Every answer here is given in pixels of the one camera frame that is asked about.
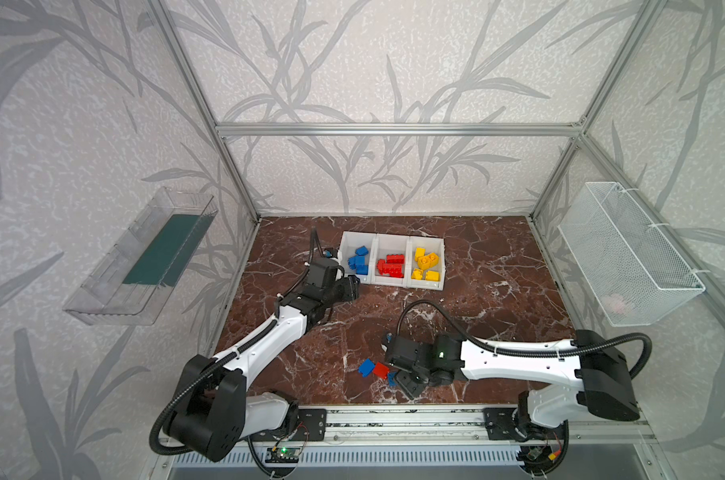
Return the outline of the red long lego brick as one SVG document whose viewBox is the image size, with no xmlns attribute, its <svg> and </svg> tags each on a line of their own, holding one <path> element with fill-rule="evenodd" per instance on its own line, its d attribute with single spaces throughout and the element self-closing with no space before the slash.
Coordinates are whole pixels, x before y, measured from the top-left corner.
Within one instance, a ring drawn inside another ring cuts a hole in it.
<svg viewBox="0 0 725 480">
<path fill-rule="evenodd" d="M 387 266 L 386 265 L 386 274 L 384 274 L 382 276 L 387 276 L 390 278 L 404 278 L 403 266 Z"/>
</svg>

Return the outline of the red long lego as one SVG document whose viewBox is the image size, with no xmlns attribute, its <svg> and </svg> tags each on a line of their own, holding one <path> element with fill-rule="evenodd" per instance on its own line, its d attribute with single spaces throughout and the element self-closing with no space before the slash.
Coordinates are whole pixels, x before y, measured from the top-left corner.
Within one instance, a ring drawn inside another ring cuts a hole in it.
<svg viewBox="0 0 725 480">
<path fill-rule="evenodd" d="M 405 256 L 402 254 L 391 254 L 386 256 L 385 263 L 387 266 L 404 266 Z"/>
</svg>

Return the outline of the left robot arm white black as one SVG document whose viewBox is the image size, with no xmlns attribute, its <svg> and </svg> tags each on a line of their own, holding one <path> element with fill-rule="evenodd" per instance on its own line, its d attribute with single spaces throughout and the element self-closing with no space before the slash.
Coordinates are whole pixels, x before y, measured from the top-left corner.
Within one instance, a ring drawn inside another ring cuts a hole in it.
<svg viewBox="0 0 725 480">
<path fill-rule="evenodd" d="M 274 313 L 252 333 L 212 357 L 196 355 L 184 365 L 174 397 L 150 428 L 152 452 L 196 452 L 220 461 L 256 433 L 292 432 L 298 421 L 294 400 L 248 391 L 282 351 L 320 325 L 334 306 L 358 300 L 360 285 L 360 278 L 334 259 L 308 263 L 294 287 L 276 297 Z"/>
</svg>

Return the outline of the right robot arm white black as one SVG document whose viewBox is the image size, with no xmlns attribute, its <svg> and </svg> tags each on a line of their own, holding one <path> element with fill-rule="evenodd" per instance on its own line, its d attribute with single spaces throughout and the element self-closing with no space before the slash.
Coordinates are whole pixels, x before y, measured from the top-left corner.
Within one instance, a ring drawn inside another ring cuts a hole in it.
<svg viewBox="0 0 725 480">
<path fill-rule="evenodd" d="M 652 341 L 632 332 L 605 339 L 591 330 L 543 343 L 498 342 L 469 334 L 442 306 L 428 301 L 454 329 L 433 342 L 417 342 L 399 330 L 382 338 L 384 362 L 409 399 L 456 381 L 510 379 L 540 383 L 522 392 L 506 433 L 524 442 L 564 428 L 581 414 L 616 422 L 640 418 L 632 381 L 652 354 Z"/>
</svg>

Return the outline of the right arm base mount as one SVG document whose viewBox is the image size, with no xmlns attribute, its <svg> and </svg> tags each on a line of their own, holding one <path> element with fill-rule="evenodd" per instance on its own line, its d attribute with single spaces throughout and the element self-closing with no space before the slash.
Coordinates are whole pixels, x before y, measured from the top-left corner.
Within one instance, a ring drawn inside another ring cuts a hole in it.
<svg viewBox="0 0 725 480">
<path fill-rule="evenodd" d="M 554 428 L 535 424 L 518 408 L 488 407 L 482 410 L 483 424 L 489 440 L 510 440 L 519 443 L 531 440 L 566 440 L 569 436 L 567 421 Z"/>
</svg>

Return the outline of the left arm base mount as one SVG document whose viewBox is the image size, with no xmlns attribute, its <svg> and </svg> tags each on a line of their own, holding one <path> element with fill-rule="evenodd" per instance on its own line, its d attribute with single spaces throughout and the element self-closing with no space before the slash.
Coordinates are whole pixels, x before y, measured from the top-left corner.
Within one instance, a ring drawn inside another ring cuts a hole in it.
<svg viewBox="0 0 725 480">
<path fill-rule="evenodd" d="M 326 438 L 326 427 L 328 427 L 328 410 L 290 408 L 282 425 L 274 431 L 274 437 L 282 440 L 320 442 Z"/>
</svg>

